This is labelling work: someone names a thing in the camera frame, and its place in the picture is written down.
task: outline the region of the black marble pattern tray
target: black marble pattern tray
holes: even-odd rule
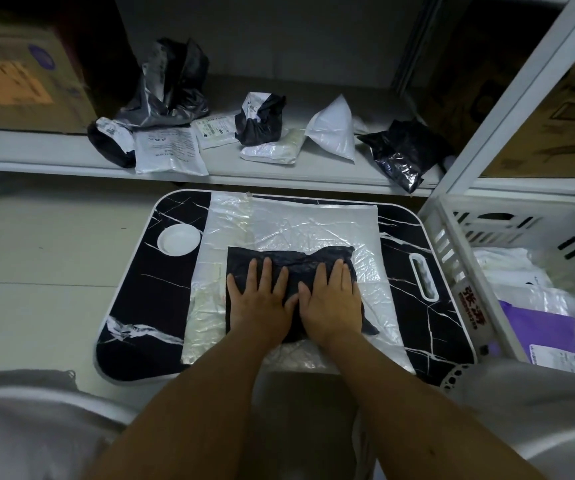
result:
[[[101,324],[94,359],[106,379],[131,383],[170,376],[188,367],[181,364],[181,343],[200,246],[185,256],[171,257],[159,251],[156,242],[166,227],[179,222],[203,232],[211,197],[209,191],[179,190],[156,203],[108,312],[123,325],[139,327],[131,327],[132,334],[118,340],[108,330],[107,318]],[[310,204],[370,204],[259,197]],[[407,355],[420,379],[439,385],[455,365],[475,361],[474,349],[419,218],[399,205],[373,204],[378,207],[383,262]],[[438,291],[433,303],[420,292],[410,265],[411,253],[426,258]]]

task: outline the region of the floor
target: floor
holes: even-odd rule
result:
[[[85,392],[148,402],[163,384],[106,382],[92,346],[152,206],[176,188],[0,173],[0,371],[72,370]],[[356,404],[337,376],[260,374],[253,402],[242,477],[352,478]]]

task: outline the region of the cardboard box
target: cardboard box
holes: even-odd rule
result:
[[[454,30],[419,113],[460,153],[557,16],[515,0],[475,0]]]
[[[139,68],[113,0],[48,18],[0,11],[0,129],[84,134],[130,99]]]
[[[575,177],[575,64],[483,176]]]

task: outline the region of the purple package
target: purple package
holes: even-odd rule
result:
[[[499,303],[530,362],[575,372],[574,318]]]

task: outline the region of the black plastic bag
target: black plastic bag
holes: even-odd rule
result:
[[[371,148],[379,168],[409,194],[427,170],[454,154],[442,136],[419,121],[394,120],[387,131],[356,137]]]
[[[158,39],[132,101],[114,118],[127,128],[179,126],[210,113],[201,92],[210,61],[192,39]]]
[[[283,127],[285,96],[248,93],[241,112],[235,116],[235,138],[244,146],[278,141]]]
[[[325,263],[325,270],[328,278],[330,277],[331,268],[337,259],[343,259],[349,267],[349,272],[352,276],[352,281],[356,281],[356,271],[352,264],[351,257],[354,248],[351,246],[328,246],[316,251],[313,254],[307,255],[296,251],[252,251],[244,248],[228,248],[228,266],[227,274],[232,273],[235,277],[236,286],[239,291],[245,290],[245,281],[247,279],[248,267],[250,261],[256,259],[257,266],[257,281],[261,280],[261,269],[263,268],[263,260],[266,257],[272,259],[272,289],[279,278],[279,273],[283,266],[287,266],[289,270],[289,278],[287,280],[286,295],[283,303],[298,292],[298,282],[304,282],[311,290],[314,284],[314,275],[316,274],[316,267],[320,262]],[[226,332],[230,331],[230,295],[227,294],[226,298]],[[361,315],[363,316],[363,326],[361,331],[367,335],[376,335],[378,330],[365,319],[363,305],[361,305]],[[296,342],[297,340],[307,339],[307,333],[301,322],[301,315],[298,311],[298,306],[294,309],[292,316],[292,326],[287,332],[287,336],[283,339],[283,343]]]
[[[98,130],[96,121],[89,124],[87,133],[90,143],[107,161],[121,168],[134,168],[137,165],[134,150],[128,153],[124,152],[116,141]]]

